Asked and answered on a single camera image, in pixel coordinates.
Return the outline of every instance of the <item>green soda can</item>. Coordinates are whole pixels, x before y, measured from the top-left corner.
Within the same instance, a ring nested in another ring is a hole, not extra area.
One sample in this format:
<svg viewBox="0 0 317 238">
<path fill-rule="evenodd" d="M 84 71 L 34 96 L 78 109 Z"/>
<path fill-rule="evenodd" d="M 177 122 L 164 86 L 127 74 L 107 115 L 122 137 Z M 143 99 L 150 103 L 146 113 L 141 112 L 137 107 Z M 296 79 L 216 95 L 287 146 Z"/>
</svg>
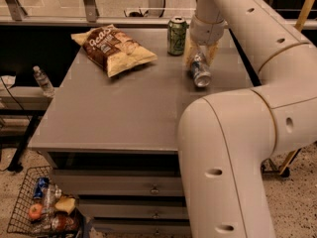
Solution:
<svg viewBox="0 0 317 238">
<path fill-rule="evenodd" d="M 173 56 L 184 53 L 187 23 L 182 17 L 175 16 L 168 22 L 167 52 Z"/>
</svg>

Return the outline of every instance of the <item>silver can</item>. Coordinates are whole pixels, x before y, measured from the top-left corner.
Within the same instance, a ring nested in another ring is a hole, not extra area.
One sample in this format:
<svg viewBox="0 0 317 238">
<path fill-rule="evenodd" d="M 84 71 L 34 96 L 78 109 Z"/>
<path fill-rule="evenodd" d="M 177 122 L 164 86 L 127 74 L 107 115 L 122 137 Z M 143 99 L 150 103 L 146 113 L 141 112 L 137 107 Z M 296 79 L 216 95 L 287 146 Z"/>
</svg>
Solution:
<svg viewBox="0 0 317 238">
<path fill-rule="evenodd" d="M 193 58 L 191 73 L 197 87 L 206 87 L 211 81 L 211 73 L 205 55 L 199 51 Z"/>
<path fill-rule="evenodd" d="M 182 17 L 173 17 L 168 22 L 167 52 L 173 56 L 184 53 L 187 23 Z"/>
</svg>

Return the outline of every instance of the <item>soda can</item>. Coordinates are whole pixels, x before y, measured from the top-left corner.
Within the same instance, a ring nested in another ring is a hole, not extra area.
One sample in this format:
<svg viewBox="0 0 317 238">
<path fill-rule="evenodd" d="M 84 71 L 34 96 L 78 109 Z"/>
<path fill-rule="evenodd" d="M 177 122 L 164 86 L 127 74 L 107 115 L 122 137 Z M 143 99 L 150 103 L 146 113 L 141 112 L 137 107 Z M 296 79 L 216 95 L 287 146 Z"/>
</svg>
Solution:
<svg viewBox="0 0 317 238">
<path fill-rule="evenodd" d="M 33 199 L 42 199 L 43 190 L 49 187 L 50 180 L 48 178 L 38 178 L 34 187 Z"/>
<path fill-rule="evenodd" d="M 205 55 L 199 51 L 193 58 L 191 73 L 197 87 L 205 87 L 211 81 L 211 73 Z"/>
<path fill-rule="evenodd" d="M 182 17 L 173 17 L 168 22 L 167 52 L 173 56 L 184 53 L 187 23 Z"/>
</svg>

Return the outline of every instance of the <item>bottle cap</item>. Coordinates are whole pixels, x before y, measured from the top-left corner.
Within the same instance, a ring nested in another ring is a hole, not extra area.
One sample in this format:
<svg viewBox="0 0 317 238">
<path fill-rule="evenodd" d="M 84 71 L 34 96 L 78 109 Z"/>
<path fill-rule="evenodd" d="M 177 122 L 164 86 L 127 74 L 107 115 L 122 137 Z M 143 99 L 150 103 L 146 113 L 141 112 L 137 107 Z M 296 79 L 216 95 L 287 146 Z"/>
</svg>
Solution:
<svg viewBox="0 0 317 238">
<path fill-rule="evenodd" d="M 34 71 L 34 72 L 39 72 L 39 71 L 40 71 L 40 68 L 39 68 L 38 66 L 34 66 L 34 67 L 33 67 L 33 71 Z"/>
</svg>

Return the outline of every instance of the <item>gray table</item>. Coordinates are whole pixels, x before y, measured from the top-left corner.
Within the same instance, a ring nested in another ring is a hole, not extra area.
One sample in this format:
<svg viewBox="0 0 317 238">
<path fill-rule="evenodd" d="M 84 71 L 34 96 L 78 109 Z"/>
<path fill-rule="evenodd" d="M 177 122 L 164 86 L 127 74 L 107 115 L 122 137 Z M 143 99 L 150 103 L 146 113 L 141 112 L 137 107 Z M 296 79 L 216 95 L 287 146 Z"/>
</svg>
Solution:
<svg viewBox="0 0 317 238">
<path fill-rule="evenodd" d="M 182 57 L 166 52 L 166 29 L 126 29 L 158 60 L 113 79 L 80 50 L 29 146 L 40 151 L 177 151 L 177 121 L 193 100 L 250 87 L 226 31 L 211 66 L 213 81 L 197 89 Z"/>
<path fill-rule="evenodd" d="M 252 84 L 227 31 L 206 89 L 194 87 L 182 57 L 167 54 L 166 29 L 125 32 L 158 60 L 110 79 L 80 50 L 30 147 L 97 231 L 190 234 L 178 120 L 201 96 Z"/>
</svg>

